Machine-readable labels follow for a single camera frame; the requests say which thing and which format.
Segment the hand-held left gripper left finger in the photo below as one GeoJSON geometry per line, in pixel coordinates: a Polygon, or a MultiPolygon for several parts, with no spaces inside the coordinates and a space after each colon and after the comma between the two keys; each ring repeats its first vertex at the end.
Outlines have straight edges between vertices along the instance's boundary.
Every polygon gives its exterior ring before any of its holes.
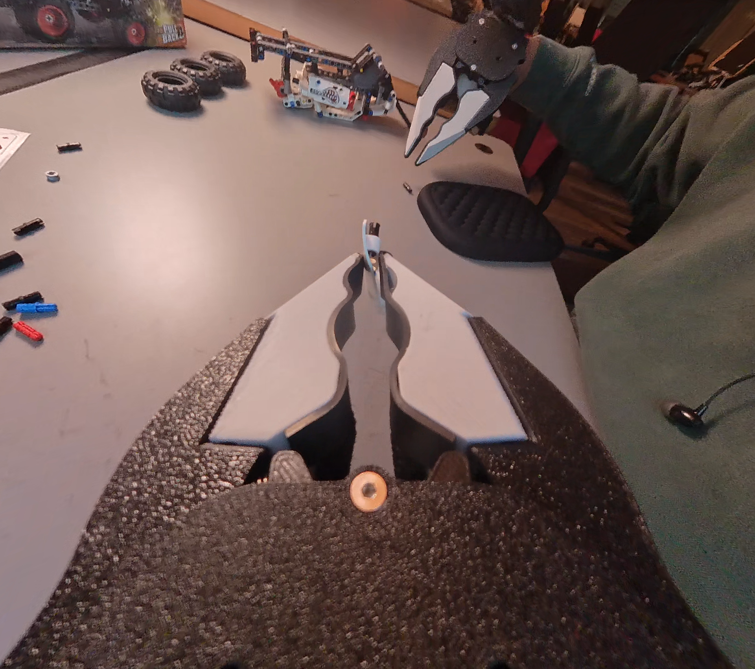
{"type": "Polygon", "coordinates": [[[210,432],[212,443],[289,443],[332,410],[347,384],[363,259],[349,255],[278,307],[210,432]]]}

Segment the pile of small toy parts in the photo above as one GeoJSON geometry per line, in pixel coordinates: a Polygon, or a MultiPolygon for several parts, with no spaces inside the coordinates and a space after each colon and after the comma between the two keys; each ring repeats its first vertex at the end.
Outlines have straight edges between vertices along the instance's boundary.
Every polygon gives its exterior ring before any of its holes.
{"type": "Polygon", "coordinates": [[[59,313],[59,306],[45,301],[40,291],[5,300],[1,307],[1,339],[17,335],[35,346],[44,342],[43,334],[36,327],[39,320],[59,313]]]}

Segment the wooden table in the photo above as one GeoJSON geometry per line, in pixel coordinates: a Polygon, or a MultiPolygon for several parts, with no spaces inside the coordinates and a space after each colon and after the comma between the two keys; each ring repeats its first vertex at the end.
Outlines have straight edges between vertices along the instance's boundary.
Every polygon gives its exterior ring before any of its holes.
{"type": "Polygon", "coordinates": [[[224,32],[244,41],[249,41],[255,32],[269,35],[276,40],[282,32],[260,22],[250,20],[206,0],[181,0],[186,19],[202,23],[217,31],[224,32]]]}

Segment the black toy tyre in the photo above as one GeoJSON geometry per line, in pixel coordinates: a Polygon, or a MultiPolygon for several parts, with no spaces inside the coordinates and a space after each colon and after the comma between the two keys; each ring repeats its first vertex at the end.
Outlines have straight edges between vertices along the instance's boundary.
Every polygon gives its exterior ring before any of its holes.
{"type": "Polygon", "coordinates": [[[205,51],[201,54],[200,60],[209,63],[217,70],[223,87],[244,86],[247,70],[244,62],[237,56],[224,51],[205,51]]]}
{"type": "Polygon", "coordinates": [[[175,70],[150,70],[141,79],[147,101],[169,112],[188,113],[201,107],[199,86],[188,75],[175,70]]]}
{"type": "Polygon", "coordinates": [[[170,69],[188,76],[196,83],[203,98],[216,97],[223,90],[221,73],[213,62],[181,57],[171,63],[170,69]]]}

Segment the person's torso green sweatshirt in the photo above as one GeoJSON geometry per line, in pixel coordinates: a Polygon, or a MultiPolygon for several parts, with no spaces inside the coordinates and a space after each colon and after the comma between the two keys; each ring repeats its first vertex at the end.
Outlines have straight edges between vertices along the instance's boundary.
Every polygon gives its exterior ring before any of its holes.
{"type": "Polygon", "coordinates": [[[701,436],[662,414],[753,372],[753,151],[713,160],[658,233],[575,301],[599,432],[657,549],[736,667],[753,667],[753,383],[701,436]]]}

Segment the toy truck chassis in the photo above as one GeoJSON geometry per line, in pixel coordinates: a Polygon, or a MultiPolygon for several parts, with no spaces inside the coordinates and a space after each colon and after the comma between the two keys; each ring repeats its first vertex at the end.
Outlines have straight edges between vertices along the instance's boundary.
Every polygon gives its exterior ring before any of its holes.
{"type": "Polygon", "coordinates": [[[319,118],[353,122],[387,116],[397,110],[404,123],[392,76],[370,44],[354,57],[293,40],[286,29],[280,39],[250,29],[250,59],[266,54],[282,58],[278,79],[270,79],[277,97],[288,109],[314,109],[319,118]]]}

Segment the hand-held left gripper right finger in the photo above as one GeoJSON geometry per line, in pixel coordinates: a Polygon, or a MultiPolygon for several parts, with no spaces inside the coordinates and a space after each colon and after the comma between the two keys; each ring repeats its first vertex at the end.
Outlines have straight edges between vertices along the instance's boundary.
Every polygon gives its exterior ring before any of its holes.
{"type": "Polygon", "coordinates": [[[401,407],[456,442],[526,440],[467,310],[391,255],[380,268],[401,407]]]}

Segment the grey desk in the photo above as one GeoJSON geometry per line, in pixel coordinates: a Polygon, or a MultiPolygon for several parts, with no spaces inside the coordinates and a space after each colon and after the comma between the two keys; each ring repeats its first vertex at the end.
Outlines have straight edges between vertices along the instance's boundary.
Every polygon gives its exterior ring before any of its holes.
{"type": "Polygon", "coordinates": [[[551,266],[459,258],[402,188],[520,192],[509,146],[466,136],[415,167],[396,117],[339,125],[280,106],[274,58],[250,64],[244,88],[171,116],[148,105],[140,79],[175,56],[145,51],[2,96],[2,127],[29,133],[2,168],[2,252],[24,258],[2,274],[2,300],[41,291],[59,306],[36,325],[41,345],[2,340],[2,658],[156,412],[255,319],[359,250],[364,219],[592,418],[551,266]],[[82,150],[59,154],[70,142],[82,150]],[[14,236],[37,217],[44,228],[14,236]]]}

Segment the black wired earphone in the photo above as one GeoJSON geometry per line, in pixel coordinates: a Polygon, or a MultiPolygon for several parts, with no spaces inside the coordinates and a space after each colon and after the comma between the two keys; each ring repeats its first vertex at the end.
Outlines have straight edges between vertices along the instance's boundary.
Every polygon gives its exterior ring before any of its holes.
{"type": "Polygon", "coordinates": [[[713,402],[734,387],[737,387],[739,384],[752,381],[753,379],[754,373],[750,373],[742,375],[735,380],[729,381],[728,383],[716,389],[716,391],[714,391],[696,407],[690,407],[679,401],[664,401],[660,403],[659,410],[662,415],[672,424],[675,424],[682,428],[702,431],[709,427],[709,423],[705,420],[705,415],[712,406],[713,402]]]}

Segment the white toy panel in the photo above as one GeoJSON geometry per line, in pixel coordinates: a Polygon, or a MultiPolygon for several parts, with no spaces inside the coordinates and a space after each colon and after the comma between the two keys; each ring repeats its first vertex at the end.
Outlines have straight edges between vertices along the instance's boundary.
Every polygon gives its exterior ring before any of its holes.
{"type": "Polygon", "coordinates": [[[368,280],[368,296],[377,310],[385,312],[386,301],[383,292],[383,265],[381,253],[381,238],[368,236],[367,229],[370,221],[364,220],[362,225],[363,260],[368,280]]]}

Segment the white sticker sheet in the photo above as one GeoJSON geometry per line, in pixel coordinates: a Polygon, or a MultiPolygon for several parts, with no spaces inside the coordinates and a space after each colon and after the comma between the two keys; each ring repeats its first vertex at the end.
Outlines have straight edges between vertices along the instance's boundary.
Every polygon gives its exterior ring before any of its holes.
{"type": "Polygon", "coordinates": [[[29,133],[1,128],[0,131],[0,168],[10,160],[13,154],[25,143],[29,133]]]}

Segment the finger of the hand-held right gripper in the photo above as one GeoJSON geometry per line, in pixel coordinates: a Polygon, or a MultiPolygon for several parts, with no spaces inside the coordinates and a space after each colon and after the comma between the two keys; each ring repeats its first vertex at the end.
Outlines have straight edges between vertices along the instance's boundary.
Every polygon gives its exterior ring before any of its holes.
{"type": "Polygon", "coordinates": [[[427,133],[427,129],[435,118],[441,105],[456,92],[455,70],[446,62],[439,64],[432,72],[429,81],[423,83],[424,91],[420,92],[414,107],[404,156],[408,158],[427,133]]]}
{"type": "Polygon", "coordinates": [[[491,115],[492,98],[482,88],[468,90],[459,98],[452,117],[441,126],[438,134],[424,147],[416,160],[419,166],[437,156],[491,115]]]}

